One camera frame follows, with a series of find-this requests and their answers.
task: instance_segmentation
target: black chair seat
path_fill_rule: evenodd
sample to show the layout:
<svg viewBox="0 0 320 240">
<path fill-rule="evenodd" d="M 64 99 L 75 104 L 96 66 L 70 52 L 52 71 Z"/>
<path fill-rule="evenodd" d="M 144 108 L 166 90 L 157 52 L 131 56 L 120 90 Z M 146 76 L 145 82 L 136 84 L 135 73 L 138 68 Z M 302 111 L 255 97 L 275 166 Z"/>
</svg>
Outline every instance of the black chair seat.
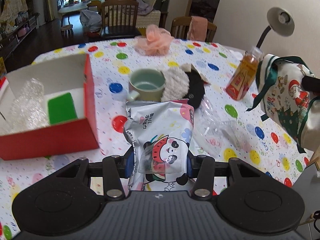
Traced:
<svg viewBox="0 0 320 240">
<path fill-rule="evenodd" d="M 105 28 L 101 28 L 99 35 L 105 40 L 113 40 L 134 38 L 137 36 L 141 36 L 141 33 L 136 27 L 127 25 L 117 25 L 110 27 L 106 26 Z"/>
</svg>

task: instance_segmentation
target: santa claus print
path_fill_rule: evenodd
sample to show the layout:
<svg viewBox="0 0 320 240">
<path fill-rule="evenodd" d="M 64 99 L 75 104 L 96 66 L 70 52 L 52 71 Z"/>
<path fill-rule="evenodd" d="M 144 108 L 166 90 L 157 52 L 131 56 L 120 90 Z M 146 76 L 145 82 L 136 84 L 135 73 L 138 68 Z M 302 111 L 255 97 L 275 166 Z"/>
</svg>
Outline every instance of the santa claus print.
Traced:
<svg viewBox="0 0 320 240">
<path fill-rule="evenodd" d="M 297 106 L 308 108 L 309 92 L 301 91 L 301 85 L 295 79 L 289 83 L 289 95 L 295 100 Z"/>
</svg>

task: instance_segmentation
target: green sponge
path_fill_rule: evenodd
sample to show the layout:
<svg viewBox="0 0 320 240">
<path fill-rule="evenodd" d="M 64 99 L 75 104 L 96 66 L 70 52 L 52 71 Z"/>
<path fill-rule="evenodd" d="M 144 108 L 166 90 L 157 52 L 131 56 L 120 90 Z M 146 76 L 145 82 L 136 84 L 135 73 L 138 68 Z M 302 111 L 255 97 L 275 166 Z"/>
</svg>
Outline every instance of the green sponge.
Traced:
<svg viewBox="0 0 320 240">
<path fill-rule="evenodd" d="M 50 125 L 78 119 L 70 93 L 48 100 Z"/>
</svg>

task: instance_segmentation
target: lamp shade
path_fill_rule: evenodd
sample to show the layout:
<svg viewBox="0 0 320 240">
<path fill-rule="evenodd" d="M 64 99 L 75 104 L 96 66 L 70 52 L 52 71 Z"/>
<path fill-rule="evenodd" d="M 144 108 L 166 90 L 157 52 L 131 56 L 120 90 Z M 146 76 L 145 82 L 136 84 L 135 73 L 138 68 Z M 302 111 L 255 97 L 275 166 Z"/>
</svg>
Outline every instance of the lamp shade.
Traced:
<svg viewBox="0 0 320 240">
<path fill-rule="evenodd" d="M 271 8 L 267 13 L 267 20 L 271 29 L 281 36 L 290 36 L 294 31 L 294 21 L 292 16 L 279 7 Z"/>
</svg>

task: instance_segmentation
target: wet wipes package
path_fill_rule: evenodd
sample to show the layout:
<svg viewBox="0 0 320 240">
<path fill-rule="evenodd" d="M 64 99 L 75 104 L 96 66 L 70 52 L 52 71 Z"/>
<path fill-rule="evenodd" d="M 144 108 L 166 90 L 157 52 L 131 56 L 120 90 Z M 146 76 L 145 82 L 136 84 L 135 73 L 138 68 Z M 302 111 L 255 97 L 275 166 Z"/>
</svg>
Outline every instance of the wet wipes package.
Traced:
<svg viewBox="0 0 320 240">
<path fill-rule="evenodd" d="M 134 148 L 130 190 L 190 190 L 187 154 L 194 125 L 194 109 L 186 100 L 128 102 L 124 134 Z"/>
</svg>

